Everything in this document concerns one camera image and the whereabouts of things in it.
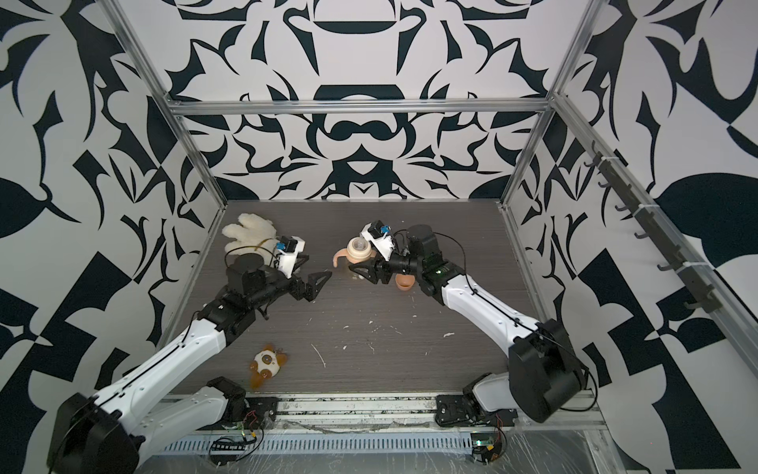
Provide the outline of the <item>pink bottle cap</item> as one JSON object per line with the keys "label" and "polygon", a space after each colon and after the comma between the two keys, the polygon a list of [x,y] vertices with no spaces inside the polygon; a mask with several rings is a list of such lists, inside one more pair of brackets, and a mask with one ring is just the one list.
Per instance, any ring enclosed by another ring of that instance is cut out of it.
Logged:
{"label": "pink bottle cap", "polygon": [[401,292],[408,292],[416,284],[416,278],[412,275],[397,274],[395,282]]}

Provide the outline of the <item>cream bottle collar with straw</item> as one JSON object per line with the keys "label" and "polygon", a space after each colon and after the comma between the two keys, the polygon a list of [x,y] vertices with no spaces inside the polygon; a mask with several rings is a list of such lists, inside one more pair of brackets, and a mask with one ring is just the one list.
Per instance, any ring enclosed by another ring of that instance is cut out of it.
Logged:
{"label": "cream bottle collar with straw", "polygon": [[355,237],[349,241],[345,247],[347,260],[351,264],[365,262],[376,256],[376,251],[372,245],[363,237]]}

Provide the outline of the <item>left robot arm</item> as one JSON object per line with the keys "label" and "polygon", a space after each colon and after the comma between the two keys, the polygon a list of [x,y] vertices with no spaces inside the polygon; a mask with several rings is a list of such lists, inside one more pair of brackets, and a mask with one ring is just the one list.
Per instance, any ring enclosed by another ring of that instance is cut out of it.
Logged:
{"label": "left robot arm", "polygon": [[227,268],[227,284],[175,340],[120,380],[86,397],[76,393],[58,409],[47,467],[51,473],[133,473],[187,434],[222,419],[243,417],[246,391],[217,377],[188,399],[158,404],[200,365],[220,354],[268,306],[290,295],[316,299],[329,271],[302,280],[241,255]]}

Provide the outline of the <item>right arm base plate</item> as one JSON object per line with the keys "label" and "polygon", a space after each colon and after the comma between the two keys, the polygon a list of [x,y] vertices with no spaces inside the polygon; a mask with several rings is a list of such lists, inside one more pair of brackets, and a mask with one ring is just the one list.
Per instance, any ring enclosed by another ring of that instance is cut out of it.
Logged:
{"label": "right arm base plate", "polygon": [[518,418],[514,409],[486,412],[472,396],[463,394],[437,395],[435,406],[434,422],[442,428],[513,427]]}

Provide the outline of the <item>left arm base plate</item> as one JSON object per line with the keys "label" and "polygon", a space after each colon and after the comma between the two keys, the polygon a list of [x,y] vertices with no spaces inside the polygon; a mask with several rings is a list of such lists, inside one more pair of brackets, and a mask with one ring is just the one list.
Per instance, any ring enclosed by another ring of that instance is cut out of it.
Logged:
{"label": "left arm base plate", "polygon": [[221,419],[211,425],[201,427],[201,432],[236,430],[256,431],[268,429],[278,416],[280,399],[274,396],[246,397],[245,401],[232,401],[223,412]]}

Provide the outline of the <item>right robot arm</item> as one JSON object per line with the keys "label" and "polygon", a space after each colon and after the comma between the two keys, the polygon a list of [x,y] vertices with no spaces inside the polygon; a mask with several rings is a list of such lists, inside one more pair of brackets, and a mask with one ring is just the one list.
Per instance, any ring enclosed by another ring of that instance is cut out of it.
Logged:
{"label": "right robot arm", "polygon": [[463,391],[470,419],[517,410],[537,423],[558,411],[568,411],[578,393],[598,391],[591,369],[572,347],[565,326],[541,322],[497,299],[475,282],[464,265],[443,256],[441,233],[425,224],[396,232],[382,221],[368,223],[359,236],[369,249],[366,258],[349,268],[371,284],[412,277],[420,290],[442,306],[464,316],[507,356],[507,371],[485,374]]}

